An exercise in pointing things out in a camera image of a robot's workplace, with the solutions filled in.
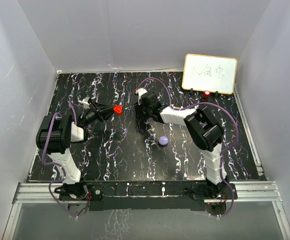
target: marble surface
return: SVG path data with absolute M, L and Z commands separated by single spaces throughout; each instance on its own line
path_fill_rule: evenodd
M 79 104 L 85 97 L 104 104 L 123 106 L 123 114 L 114 114 L 106 122 L 89 125 L 86 143 L 71 146 L 73 159 L 87 181 L 189 181 L 205 179 L 206 169 L 202 154 L 193 143 L 186 127 L 161 124 L 148 120 L 139 125 L 135 120 L 134 91 L 147 77 L 156 77 L 167 85 L 176 107 L 200 101 L 202 93 L 190 95 L 181 88 L 182 72 L 128 73 L 66 73 L 60 74 L 49 109 L 49 114 L 72 114 L 67 101 Z M 161 83 L 151 80 L 143 84 L 155 92 L 161 102 L 168 104 L 168 96 Z M 209 100 L 228 110 L 239 126 L 238 145 L 224 154 L 225 169 L 232 180 L 258 180 L 259 176 L 244 131 L 234 95 L 212 94 Z M 75 107 L 77 114 L 83 108 Z M 213 114 L 225 129 L 223 148 L 234 139 L 233 125 L 220 111 Z M 161 147 L 161 136 L 169 144 Z M 54 167 L 41 164 L 42 150 L 37 151 L 28 182 L 49 182 L 59 178 Z

